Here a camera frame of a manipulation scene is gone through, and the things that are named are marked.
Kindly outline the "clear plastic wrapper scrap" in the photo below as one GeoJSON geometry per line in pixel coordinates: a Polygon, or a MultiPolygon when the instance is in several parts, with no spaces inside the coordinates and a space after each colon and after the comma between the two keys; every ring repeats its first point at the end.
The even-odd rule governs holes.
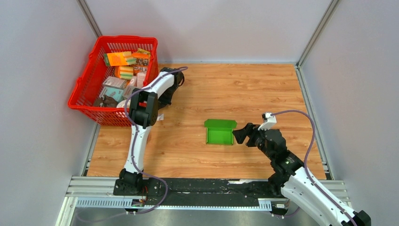
{"type": "Polygon", "coordinates": [[[162,120],[164,120],[164,114],[163,113],[158,114],[157,121],[162,121],[162,120]]]}

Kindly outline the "green paper box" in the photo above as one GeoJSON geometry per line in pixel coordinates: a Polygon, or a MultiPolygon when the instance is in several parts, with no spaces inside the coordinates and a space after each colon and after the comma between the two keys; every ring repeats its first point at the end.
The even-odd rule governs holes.
{"type": "Polygon", "coordinates": [[[207,119],[204,121],[206,128],[206,144],[233,145],[233,130],[237,127],[235,120],[207,119]]]}

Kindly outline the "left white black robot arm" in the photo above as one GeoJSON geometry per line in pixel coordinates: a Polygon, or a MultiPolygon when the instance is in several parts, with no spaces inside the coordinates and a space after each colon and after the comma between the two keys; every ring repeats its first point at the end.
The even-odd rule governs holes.
{"type": "Polygon", "coordinates": [[[164,67],[159,75],[141,89],[134,89],[124,110],[132,123],[132,137],[124,168],[115,181],[114,195],[139,195],[144,189],[144,153],[149,133],[158,120],[158,111],[171,105],[174,92],[184,83],[183,71],[164,67]]]}

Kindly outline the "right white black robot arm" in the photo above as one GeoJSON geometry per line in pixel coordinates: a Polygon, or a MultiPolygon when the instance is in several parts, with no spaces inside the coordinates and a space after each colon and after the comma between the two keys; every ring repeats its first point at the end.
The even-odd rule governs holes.
{"type": "Polygon", "coordinates": [[[256,147],[271,161],[274,174],[268,179],[269,193],[286,197],[311,216],[320,226],[369,226],[371,217],[357,212],[332,194],[292,153],[278,129],[261,130],[248,123],[232,133],[238,144],[256,147]]]}

